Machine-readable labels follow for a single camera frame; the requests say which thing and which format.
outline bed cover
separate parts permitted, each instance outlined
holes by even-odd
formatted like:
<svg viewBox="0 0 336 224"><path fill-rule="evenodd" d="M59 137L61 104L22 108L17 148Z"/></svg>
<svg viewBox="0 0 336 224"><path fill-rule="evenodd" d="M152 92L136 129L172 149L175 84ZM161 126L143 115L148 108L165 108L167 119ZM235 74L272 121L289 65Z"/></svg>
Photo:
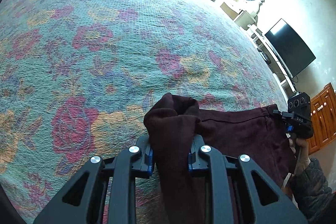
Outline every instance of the bed cover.
<svg viewBox="0 0 336 224"><path fill-rule="evenodd" d="M166 92L219 111L286 109L210 0L3 0L0 64L0 183L28 224L91 156L146 134L144 114ZM167 223L157 173L136 196L138 223Z"/></svg>

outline gray jacket sleeve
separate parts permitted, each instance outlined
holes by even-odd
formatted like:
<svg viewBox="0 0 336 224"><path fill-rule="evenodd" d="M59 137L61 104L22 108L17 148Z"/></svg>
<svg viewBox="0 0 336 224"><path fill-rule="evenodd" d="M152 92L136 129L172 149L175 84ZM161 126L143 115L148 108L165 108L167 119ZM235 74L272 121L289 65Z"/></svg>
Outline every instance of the gray jacket sleeve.
<svg viewBox="0 0 336 224"><path fill-rule="evenodd" d="M298 208L309 223L317 220L333 199L334 194L317 159L310 159L309 166L290 182Z"/></svg>

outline silver screw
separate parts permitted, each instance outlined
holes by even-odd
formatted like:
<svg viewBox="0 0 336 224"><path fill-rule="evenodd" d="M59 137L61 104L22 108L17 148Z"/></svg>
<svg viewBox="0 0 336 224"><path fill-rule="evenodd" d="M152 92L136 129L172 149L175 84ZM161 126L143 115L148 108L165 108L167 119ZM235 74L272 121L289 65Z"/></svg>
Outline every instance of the silver screw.
<svg viewBox="0 0 336 224"><path fill-rule="evenodd" d="M201 150L205 153L210 152L211 151L211 147L209 145L203 145L201 146Z"/></svg>
<svg viewBox="0 0 336 224"><path fill-rule="evenodd" d="M244 162L250 161L250 157L248 155L240 155L240 160Z"/></svg>
<svg viewBox="0 0 336 224"><path fill-rule="evenodd" d="M93 156L93 157L91 158L91 162L92 162L93 164L96 164L96 163L100 162L100 157L99 157L99 156Z"/></svg>
<svg viewBox="0 0 336 224"><path fill-rule="evenodd" d="M137 153L140 150L139 147L137 146L131 146L128 151L130 151L131 153Z"/></svg>

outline television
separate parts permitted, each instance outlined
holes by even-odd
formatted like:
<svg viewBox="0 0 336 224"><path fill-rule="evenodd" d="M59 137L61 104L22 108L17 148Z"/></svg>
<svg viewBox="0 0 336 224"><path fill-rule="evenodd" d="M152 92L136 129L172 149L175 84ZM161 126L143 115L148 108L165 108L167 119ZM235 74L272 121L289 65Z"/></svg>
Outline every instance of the television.
<svg viewBox="0 0 336 224"><path fill-rule="evenodd" d="M283 19L280 19L265 37L271 42L274 53L283 61L291 77L298 75L316 59L302 38Z"/></svg>

